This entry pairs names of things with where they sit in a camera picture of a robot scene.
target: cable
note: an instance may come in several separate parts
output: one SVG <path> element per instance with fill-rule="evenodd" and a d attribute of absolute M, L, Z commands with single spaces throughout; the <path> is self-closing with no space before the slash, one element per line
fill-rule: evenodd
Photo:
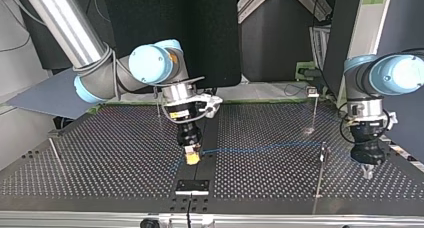
<path fill-rule="evenodd" d="M 191 119 L 188 119 L 188 120 L 183 120 L 183 121 L 176 121 L 176 120 L 173 120 L 173 119 L 169 116 L 169 114 L 168 114 L 168 112 L 166 111 L 165 106 L 164 106 L 164 104 L 163 104 L 163 103 L 161 104 L 161 106 L 160 106 L 160 107 L 162 108 L 162 111 L 163 111 L 163 113 L 164 113 L 165 117 L 166 117 L 166 118 L 168 118 L 168 120 L 170 120 L 170 121 L 172 121 L 173 123 L 178 124 L 178 125 L 180 125 L 180 124 L 185 124 L 185 123 L 189 123 L 189 122 L 195 122 L 195 121 L 198 121 L 198 120 L 202 119 L 203 117 L 205 117 L 205 116 L 209 113 L 209 111 L 207 111 L 207 110 L 206 110 L 205 112 L 203 112 L 201 115 L 199 115 L 199 116 L 197 116 L 197 117 L 194 117 L 194 118 L 191 118 Z"/>
<path fill-rule="evenodd" d="M 8 49 L 0 50 L 0 52 L 8 52 L 8 51 L 18 50 L 18 49 L 26 46 L 29 43 L 30 40 L 31 40 L 31 36 L 28 35 L 26 41 L 22 45 L 19 45 L 19 46 L 13 47 L 13 48 L 8 48 Z"/>
<path fill-rule="evenodd" d="M 284 142 L 284 143 L 277 143 L 273 145 L 263 146 L 263 147 L 257 147 L 252 149 L 243 149 L 243 148 L 221 148 L 221 149 L 214 149 L 214 150 L 207 150 L 203 151 L 202 155 L 211 154 L 211 153 L 218 153 L 218 152 L 229 152 L 229 153 L 257 153 L 257 152 L 264 152 L 269 149 L 273 148 L 281 148 L 286 146 L 321 146 L 321 142 L 316 141 L 294 141 L 294 142 Z M 171 171 L 177 171 L 178 167 L 183 163 L 184 158 L 180 158 L 171 168 Z"/>
<path fill-rule="evenodd" d="M 93 1 L 93 0 L 88 0 L 88 4 L 85 7 L 85 14 L 88 14 L 88 10 L 90 9 L 91 1 Z"/>
<path fill-rule="evenodd" d="M 299 89 L 296 93 L 294 93 L 294 94 L 288 94 L 287 93 L 287 88 L 288 87 L 290 87 L 290 86 L 292 86 L 292 87 L 295 87 L 295 88 L 297 88 L 297 89 Z M 287 84 L 286 85 L 286 87 L 284 87 L 284 90 L 283 90 L 283 92 L 284 92 L 284 95 L 285 96 L 295 96 L 295 95 L 298 95 L 300 92 L 302 92 L 303 90 L 305 90 L 306 89 L 306 87 L 308 87 L 308 85 L 306 85 L 305 87 L 299 87 L 299 86 L 295 86 L 295 85 L 292 85 L 292 84 Z"/>
<path fill-rule="evenodd" d="M 386 110 L 384 110 L 383 109 L 383 112 L 384 112 L 384 114 L 387 116 L 387 123 L 386 123 L 386 126 L 384 127 L 384 130 L 382 131 L 382 132 L 380 132 L 377 136 L 375 136 L 373 139 L 370 139 L 370 140 L 368 140 L 368 141 L 363 141 L 363 142 L 356 142 L 356 141 L 351 141 L 351 140 L 349 140 L 347 137 L 346 137 L 346 135 L 343 133 L 343 121 L 345 121 L 346 120 L 346 118 L 348 117 L 348 115 L 349 114 L 346 114 L 344 117 L 343 117 L 343 119 L 342 119 L 342 121 L 340 122 L 340 126 L 339 126 L 339 131 L 340 131 L 340 135 L 342 136 L 342 138 L 345 140 L 345 141 L 347 141 L 347 142 L 349 142 L 349 143 L 351 143 L 351 144 L 354 144 L 354 145 L 363 145 L 363 144 L 366 144 L 366 143 L 368 143 L 368 142 L 372 142 L 372 141 L 376 141 L 376 140 L 378 140 L 378 139 L 380 139 L 383 135 L 384 135 L 384 133 L 386 133 L 386 130 L 387 130 L 387 128 L 389 128 L 389 125 L 390 125 L 390 114 L 386 111 Z"/>
<path fill-rule="evenodd" d="M 342 111 L 343 107 L 347 105 L 347 102 L 343 103 L 339 108 L 337 108 L 337 117 L 342 119 L 343 117 L 340 116 L 340 111 Z"/>
<path fill-rule="evenodd" d="M 36 22 L 40 23 L 41 25 L 44 25 L 44 22 L 42 22 L 41 20 L 39 20 L 38 18 L 36 18 L 33 14 L 31 14 L 31 12 L 29 12 L 24 5 L 22 5 L 22 3 L 19 0 L 12 0 L 13 2 L 15 2 L 16 5 L 18 5 L 29 17 L 31 17 L 33 20 L 35 20 Z"/>
<path fill-rule="evenodd" d="M 97 5 L 97 0 L 94 0 L 94 6 L 96 7 L 97 13 L 107 22 L 110 22 L 110 20 L 103 16 L 103 14 L 100 12 L 99 6 Z"/>
<path fill-rule="evenodd" d="M 11 112 L 11 111 L 14 111 L 14 110 L 16 110 L 16 109 L 18 109 L 18 107 L 13 107 L 13 108 L 11 108 L 11 109 L 9 109 L 9 110 L 6 110 L 6 111 L 4 111 L 4 112 L 0 113 L 0 116 L 5 115 L 5 114 L 7 114 L 7 113 L 9 113 L 9 112 Z"/>
<path fill-rule="evenodd" d="M 26 27 L 24 26 L 24 24 L 22 24 L 22 23 L 21 23 L 21 21 L 18 19 L 18 17 L 16 17 L 16 16 L 15 16 L 15 14 L 12 12 L 12 10 L 11 10 L 11 9 L 10 9 L 10 7 L 7 5 L 7 3 L 6 3 L 6 2 L 4 2 L 4 0 L 1 0 L 1 1 L 2 1 L 2 3 L 6 6 L 6 9 L 8 9 L 8 10 L 9 10 L 10 14 L 11 14 L 11 15 L 12 15 L 12 17 L 15 19 L 15 21 L 19 24 L 19 26 L 21 26 L 21 27 L 22 27 L 22 29 L 24 29 L 24 30 L 28 33 L 28 31 L 27 31 Z M 0 50 L 0 52 L 8 52 L 8 51 L 18 50 L 18 49 L 20 49 L 20 48 L 22 48 L 22 47 L 26 46 L 26 45 L 29 43 L 29 41 L 30 41 L 30 40 L 31 40 L 31 35 L 28 33 L 28 37 L 27 37 L 27 39 L 25 40 L 25 42 L 24 42 L 23 44 L 18 45 L 18 46 L 13 47 L 13 48 L 7 48 L 7 49 Z"/>
<path fill-rule="evenodd" d="M 317 57 L 318 57 L 317 47 L 316 47 L 316 44 L 315 44 L 315 39 L 316 39 L 315 38 L 315 13 L 316 13 L 316 10 L 317 10 L 317 5 L 318 5 L 318 0 L 315 0 L 315 2 L 314 2 L 314 9 L 312 11 L 312 46 L 313 46 L 313 51 L 314 51 L 314 54 L 313 55 L 315 56 L 315 60 L 318 60 L 317 59 Z M 321 69 L 318 61 L 317 61 L 317 67 L 318 67 L 318 70 L 321 72 L 322 79 L 324 80 L 324 83 L 327 86 L 328 90 L 331 93 L 335 94 L 331 90 L 330 86 L 328 85 L 327 79 L 325 79 L 324 71 Z"/>
<path fill-rule="evenodd" d="M 315 141 L 304 141 L 304 142 L 285 142 L 285 143 L 277 143 L 273 145 L 258 147 L 258 148 L 252 148 L 252 149 L 240 149 L 240 148 L 221 148 L 221 149 L 215 149 L 215 150 L 208 150 L 204 151 L 202 154 L 210 154 L 215 152 L 229 152 L 229 153 L 257 153 L 257 152 L 263 152 L 267 151 L 269 149 L 278 148 L 278 147 L 285 147 L 285 146 L 302 146 L 302 145 L 310 145 L 310 146 L 319 146 L 321 145 L 320 142 Z"/>

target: black panel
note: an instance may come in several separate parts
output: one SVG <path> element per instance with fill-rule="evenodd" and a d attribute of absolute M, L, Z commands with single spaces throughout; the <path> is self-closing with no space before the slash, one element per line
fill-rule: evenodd
<path fill-rule="evenodd" d="M 343 77 L 360 0 L 336 0 L 324 75 L 330 89 L 338 94 Z"/>
<path fill-rule="evenodd" d="M 243 74 L 250 81 L 294 80 L 312 61 L 312 14 L 298 0 L 266 0 L 241 25 Z"/>
<path fill-rule="evenodd" d="M 141 44 L 178 39 L 200 87 L 240 82 L 237 0 L 106 0 L 118 56 Z"/>
<path fill-rule="evenodd" d="M 422 0 L 391 0 L 378 49 L 379 55 L 399 52 L 404 49 L 424 47 L 424 19 Z M 424 89 L 415 93 L 386 97 L 384 106 L 396 111 L 399 124 L 388 136 L 424 161 L 422 131 L 424 130 Z"/>

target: aluminum frame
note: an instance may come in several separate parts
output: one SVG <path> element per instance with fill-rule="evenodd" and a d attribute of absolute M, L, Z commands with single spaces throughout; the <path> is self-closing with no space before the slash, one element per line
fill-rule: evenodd
<path fill-rule="evenodd" d="M 160 222 L 160 227 L 187 227 L 184 214 L 1 212 L 0 227 L 140 227 L 143 219 Z M 190 215 L 193 227 L 424 227 L 424 218 L 386 216 L 256 216 Z"/>

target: yellow object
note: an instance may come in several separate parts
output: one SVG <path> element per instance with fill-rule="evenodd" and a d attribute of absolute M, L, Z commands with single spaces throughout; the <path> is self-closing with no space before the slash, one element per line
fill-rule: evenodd
<path fill-rule="evenodd" d="M 171 116 L 172 119 L 178 118 L 178 113 L 177 112 L 169 113 L 169 115 Z"/>
<path fill-rule="evenodd" d="M 196 165 L 200 161 L 200 156 L 197 152 L 186 154 L 187 165 Z"/>

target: blue cable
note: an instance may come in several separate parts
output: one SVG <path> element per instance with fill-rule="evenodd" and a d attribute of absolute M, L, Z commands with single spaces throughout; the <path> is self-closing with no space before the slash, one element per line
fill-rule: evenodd
<path fill-rule="evenodd" d="M 278 143 L 273 145 L 268 145 L 264 147 L 258 147 L 258 148 L 252 148 L 252 149 L 241 149 L 241 148 L 221 148 L 221 149 L 214 149 L 214 150 L 207 150 L 202 153 L 202 155 L 211 154 L 211 153 L 218 153 L 218 152 L 229 152 L 229 153 L 256 153 L 256 152 L 263 152 L 267 151 L 272 148 L 276 147 L 284 147 L 284 146 L 301 146 L 301 145 L 308 145 L 308 146 L 320 146 L 321 142 L 314 142 L 314 141 L 304 141 L 304 142 L 286 142 L 286 143 Z M 183 162 L 184 158 L 181 158 L 178 160 L 178 162 L 172 166 L 171 171 L 177 171 L 178 167 L 180 167 L 181 163 Z"/>

